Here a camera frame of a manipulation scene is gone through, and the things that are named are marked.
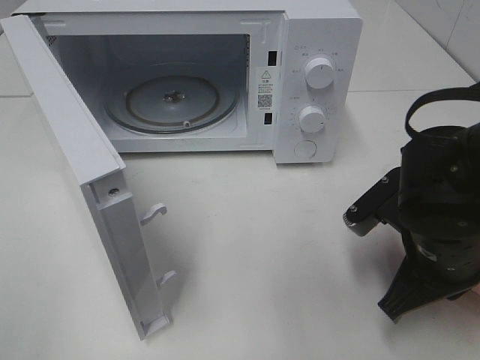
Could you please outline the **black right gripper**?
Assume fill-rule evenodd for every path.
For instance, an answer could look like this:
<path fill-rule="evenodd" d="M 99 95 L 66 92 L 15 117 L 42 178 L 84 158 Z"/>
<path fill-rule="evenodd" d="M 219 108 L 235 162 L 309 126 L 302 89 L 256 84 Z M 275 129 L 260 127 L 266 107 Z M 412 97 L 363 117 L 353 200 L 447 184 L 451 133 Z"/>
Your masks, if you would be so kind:
<path fill-rule="evenodd" d="M 391 320 L 479 285 L 479 191 L 395 167 L 343 214 L 366 236 L 377 224 L 401 233 L 405 257 L 378 305 Z"/>

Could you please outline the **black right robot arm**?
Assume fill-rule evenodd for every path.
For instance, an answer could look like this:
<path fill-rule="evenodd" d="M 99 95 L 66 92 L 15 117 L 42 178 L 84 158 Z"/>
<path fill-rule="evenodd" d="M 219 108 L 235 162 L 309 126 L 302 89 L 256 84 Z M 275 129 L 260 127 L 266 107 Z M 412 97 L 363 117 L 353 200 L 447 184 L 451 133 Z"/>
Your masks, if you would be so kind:
<path fill-rule="evenodd" d="M 400 152 L 343 214 L 357 236 L 379 223 L 401 235 L 405 257 L 378 303 L 393 322 L 479 284 L 479 126 L 432 127 Z"/>

